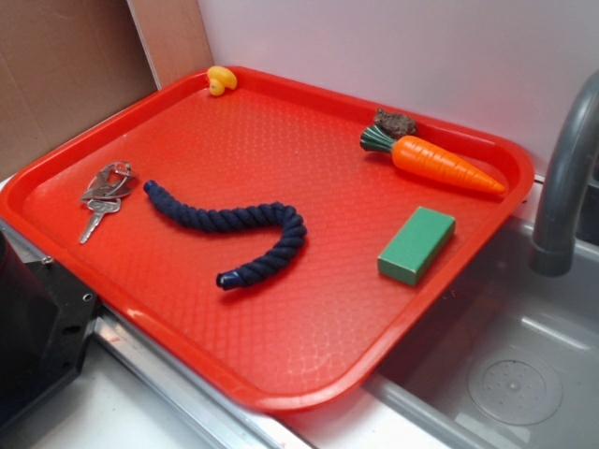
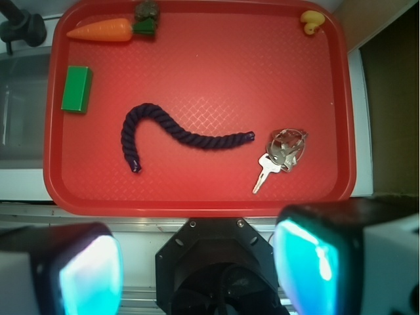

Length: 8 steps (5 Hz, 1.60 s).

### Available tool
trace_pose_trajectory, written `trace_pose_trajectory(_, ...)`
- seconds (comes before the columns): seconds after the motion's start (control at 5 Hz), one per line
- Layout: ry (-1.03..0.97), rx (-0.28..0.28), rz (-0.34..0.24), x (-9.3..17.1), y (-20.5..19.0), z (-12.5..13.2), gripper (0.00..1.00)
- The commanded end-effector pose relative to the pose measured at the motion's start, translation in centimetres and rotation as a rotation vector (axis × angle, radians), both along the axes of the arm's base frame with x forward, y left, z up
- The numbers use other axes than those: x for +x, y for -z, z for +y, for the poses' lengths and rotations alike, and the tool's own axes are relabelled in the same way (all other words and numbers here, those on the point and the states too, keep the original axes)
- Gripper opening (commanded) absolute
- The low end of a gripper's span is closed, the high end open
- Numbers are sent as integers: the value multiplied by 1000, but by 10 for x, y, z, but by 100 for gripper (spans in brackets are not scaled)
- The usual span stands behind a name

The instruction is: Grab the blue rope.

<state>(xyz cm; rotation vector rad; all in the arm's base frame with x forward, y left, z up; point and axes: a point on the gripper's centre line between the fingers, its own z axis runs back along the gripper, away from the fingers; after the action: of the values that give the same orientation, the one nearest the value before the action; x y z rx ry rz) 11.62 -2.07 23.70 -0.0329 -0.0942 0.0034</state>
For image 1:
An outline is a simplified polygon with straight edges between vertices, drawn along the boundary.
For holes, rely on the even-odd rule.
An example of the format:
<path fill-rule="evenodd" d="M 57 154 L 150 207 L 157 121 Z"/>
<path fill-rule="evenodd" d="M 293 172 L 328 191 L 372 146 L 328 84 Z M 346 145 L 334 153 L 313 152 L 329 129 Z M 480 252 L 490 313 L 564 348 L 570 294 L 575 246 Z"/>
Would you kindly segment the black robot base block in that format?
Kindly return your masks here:
<path fill-rule="evenodd" d="M 2 432 L 80 375 L 97 309 L 59 262 L 24 262 L 1 238 Z"/>

